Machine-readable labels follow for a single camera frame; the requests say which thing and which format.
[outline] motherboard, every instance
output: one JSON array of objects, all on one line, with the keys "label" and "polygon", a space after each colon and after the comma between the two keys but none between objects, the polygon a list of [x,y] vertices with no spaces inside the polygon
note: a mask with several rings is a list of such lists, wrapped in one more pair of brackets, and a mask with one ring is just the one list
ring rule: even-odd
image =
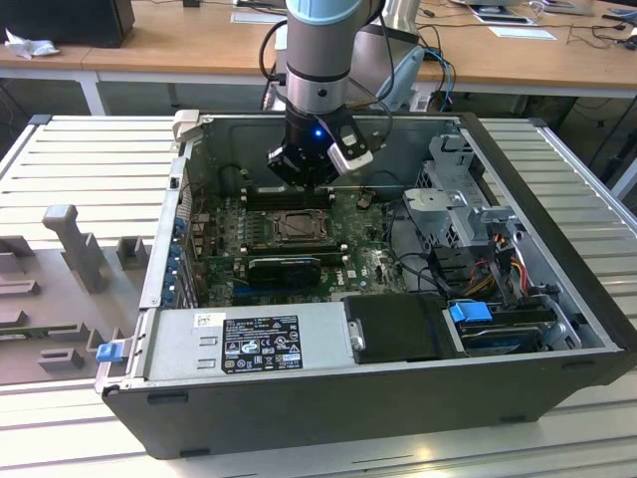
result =
[{"label": "motherboard", "polygon": [[202,203],[192,218],[190,248],[200,305],[406,292],[387,248],[389,204],[364,189],[312,200],[245,194]]}]

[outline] warning label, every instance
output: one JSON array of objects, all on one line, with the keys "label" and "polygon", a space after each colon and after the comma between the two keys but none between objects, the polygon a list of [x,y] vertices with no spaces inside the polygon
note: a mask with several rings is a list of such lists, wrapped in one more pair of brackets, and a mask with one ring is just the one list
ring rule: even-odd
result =
[{"label": "warning label", "polygon": [[299,318],[224,321],[221,368],[226,373],[303,368]]}]

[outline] sticker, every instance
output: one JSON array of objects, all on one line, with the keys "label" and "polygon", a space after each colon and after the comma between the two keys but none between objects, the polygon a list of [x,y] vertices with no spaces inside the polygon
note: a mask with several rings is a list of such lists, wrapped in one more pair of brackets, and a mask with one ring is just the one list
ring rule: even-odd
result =
[{"label": "sticker", "polygon": [[6,341],[25,341],[27,336],[23,334],[7,334],[6,336],[0,336],[0,342]]},{"label": "sticker", "polygon": [[220,327],[226,319],[225,312],[213,312],[211,314],[195,314],[193,327]]},{"label": "sticker", "polygon": [[221,369],[225,373],[303,368],[299,318],[282,316],[223,321],[221,364]]}]

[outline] barcode sticker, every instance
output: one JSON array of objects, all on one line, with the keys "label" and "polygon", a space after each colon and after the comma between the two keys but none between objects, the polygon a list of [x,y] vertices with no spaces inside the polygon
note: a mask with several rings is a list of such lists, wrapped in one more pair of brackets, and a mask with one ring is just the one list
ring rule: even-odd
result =
[{"label": "barcode sticker", "polygon": [[210,314],[195,314],[194,327],[221,327],[226,320],[225,312],[213,312]]}]

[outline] plastic bag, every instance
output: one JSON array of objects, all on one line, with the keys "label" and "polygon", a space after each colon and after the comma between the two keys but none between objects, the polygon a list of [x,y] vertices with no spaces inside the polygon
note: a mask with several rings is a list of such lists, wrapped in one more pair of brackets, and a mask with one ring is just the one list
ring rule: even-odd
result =
[{"label": "plastic bag", "polygon": [[18,57],[31,60],[33,57],[60,53],[60,50],[56,49],[53,42],[49,40],[27,40],[26,38],[16,37],[7,29],[5,29],[5,33],[8,40],[4,42],[4,46]]}]

